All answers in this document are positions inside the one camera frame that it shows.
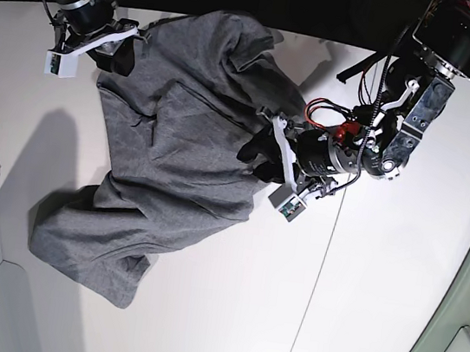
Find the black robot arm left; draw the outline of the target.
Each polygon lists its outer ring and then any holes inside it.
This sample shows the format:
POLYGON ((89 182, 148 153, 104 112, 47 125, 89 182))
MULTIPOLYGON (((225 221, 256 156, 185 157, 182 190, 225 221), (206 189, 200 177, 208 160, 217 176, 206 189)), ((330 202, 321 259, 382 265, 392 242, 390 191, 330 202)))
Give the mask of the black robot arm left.
POLYGON ((453 78, 470 80, 470 0, 431 0, 387 52, 375 52, 339 73, 359 76, 359 104, 351 109, 322 98, 304 107, 298 123, 269 113, 269 125, 238 152, 241 162, 263 155, 254 173, 264 182, 305 184, 320 196, 341 187, 348 173, 393 178, 454 94, 453 78))

